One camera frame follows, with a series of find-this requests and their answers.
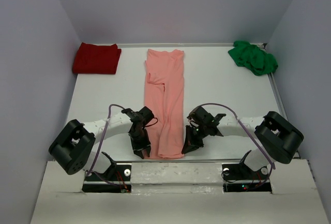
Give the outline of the pink t shirt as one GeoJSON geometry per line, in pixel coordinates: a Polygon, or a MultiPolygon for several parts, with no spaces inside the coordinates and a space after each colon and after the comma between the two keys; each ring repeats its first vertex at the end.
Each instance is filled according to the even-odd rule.
{"type": "Polygon", "coordinates": [[[147,128],[149,159],[182,158],[184,145],[184,51],[149,49],[145,61],[144,104],[158,122],[147,128]]]}

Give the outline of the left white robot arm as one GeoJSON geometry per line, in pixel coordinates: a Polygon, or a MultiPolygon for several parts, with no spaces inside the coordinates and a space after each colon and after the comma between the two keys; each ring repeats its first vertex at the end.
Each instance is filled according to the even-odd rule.
{"type": "Polygon", "coordinates": [[[155,117],[148,107],[140,111],[122,108],[121,112],[98,121],[69,121],[49,147],[49,154],[68,175],[83,170],[86,176],[95,174],[109,181],[116,172],[116,161],[101,150],[106,139],[127,134],[133,153],[145,158],[150,155],[151,142],[147,128],[155,117]]]}

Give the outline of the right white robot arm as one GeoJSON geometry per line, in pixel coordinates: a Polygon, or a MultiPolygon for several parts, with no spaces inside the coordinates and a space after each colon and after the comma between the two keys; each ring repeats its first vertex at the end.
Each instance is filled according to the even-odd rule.
{"type": "Polygon", "coordinates": [[[231,116],[224,113],[213,116],[205,107],[206,104],[199,105],[188,114],[182,154],[202,148],[208,136],[246,137],[257,147],[246,152],[238,164],[223,170],[228,183],[252,180],[262,169],[267,171],[264,178],[267,181],[275,163],[289,164],[304,140],[302,132],[275,111],[265,116],[240,118],[235,112],[231,116]]]}

